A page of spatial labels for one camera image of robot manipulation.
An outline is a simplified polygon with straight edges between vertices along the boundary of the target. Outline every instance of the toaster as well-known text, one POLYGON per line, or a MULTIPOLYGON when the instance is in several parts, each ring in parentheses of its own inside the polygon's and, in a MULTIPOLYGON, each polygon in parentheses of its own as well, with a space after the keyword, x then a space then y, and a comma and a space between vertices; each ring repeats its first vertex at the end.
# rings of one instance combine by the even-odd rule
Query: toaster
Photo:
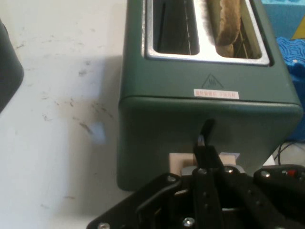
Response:
POLYGON ((260 0, 241 0, 234 56, 218 54, 210 0, 128 0, 117 182, 136 190, 169 171, 170 153, 205 142, 252 174, 303 110, 260 0))

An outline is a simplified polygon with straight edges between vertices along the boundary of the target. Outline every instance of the black object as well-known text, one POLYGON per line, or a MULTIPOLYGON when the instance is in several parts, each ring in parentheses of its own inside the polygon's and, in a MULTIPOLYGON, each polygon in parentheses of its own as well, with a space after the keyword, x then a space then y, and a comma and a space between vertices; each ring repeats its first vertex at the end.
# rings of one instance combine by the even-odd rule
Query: black object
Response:
POLYGON ((305 229, 305 167, 263 167, 254 178, 196 146, 198 168, 164 174, 87 229, 305 229))
POLYGON ((23 79, 23 68, 0 20, 0 112, 13 97, 23 79))

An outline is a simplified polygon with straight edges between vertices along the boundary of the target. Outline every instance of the blue fabric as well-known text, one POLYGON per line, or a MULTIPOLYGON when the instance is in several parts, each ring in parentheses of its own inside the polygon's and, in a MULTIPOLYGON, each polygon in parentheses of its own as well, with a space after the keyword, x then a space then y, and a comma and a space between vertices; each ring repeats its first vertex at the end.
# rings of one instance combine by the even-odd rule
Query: blue fabric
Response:
MULTIPOLYGON (((303 110, 305 110, 305 41, 277 38, 285 63, 300 98, 303 110)), ((288 140, 301 141, 305 139, 305 116, 288 140)))

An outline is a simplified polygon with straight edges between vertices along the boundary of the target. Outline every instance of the metal bolt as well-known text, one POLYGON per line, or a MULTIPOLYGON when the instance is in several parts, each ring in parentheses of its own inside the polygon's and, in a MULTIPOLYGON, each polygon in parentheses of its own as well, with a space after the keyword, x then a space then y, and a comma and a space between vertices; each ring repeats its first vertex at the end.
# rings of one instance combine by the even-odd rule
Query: metal bolt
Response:
POLYGON ((263 177, 270 177, 270 173, 268 173, 267 171, 262 171, 262 172, 261 172, 261 175, 262 175, 263 177))
POLYGON ((224 170, 226 171, 226 173, 233 173, 233 169, 230 167, 225 167, 224 170))
POLYGON ((176 182, 176 178, 174 178, 172 176, 168 176, 167 181, 173 183, 173 182, 176 182))
POLYGON ((109 223, 100 223, 97 229, 110 229, 109 223))
POLYGON ((184 228, 192 228, 195 224, 195 220, 191 217, 187 217, 182 222, 184 228))

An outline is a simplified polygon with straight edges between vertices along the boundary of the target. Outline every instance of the table surface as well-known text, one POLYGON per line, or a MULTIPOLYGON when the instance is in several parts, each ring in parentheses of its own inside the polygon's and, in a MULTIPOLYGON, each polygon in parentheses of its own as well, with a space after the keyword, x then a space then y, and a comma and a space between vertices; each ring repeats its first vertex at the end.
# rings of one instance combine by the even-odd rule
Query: table surface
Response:
POLYGON ((125 0, 0 2, 25 70, 0 114, 1 228, 84 229, 130 194, 115 180, 125 15, 125 0))

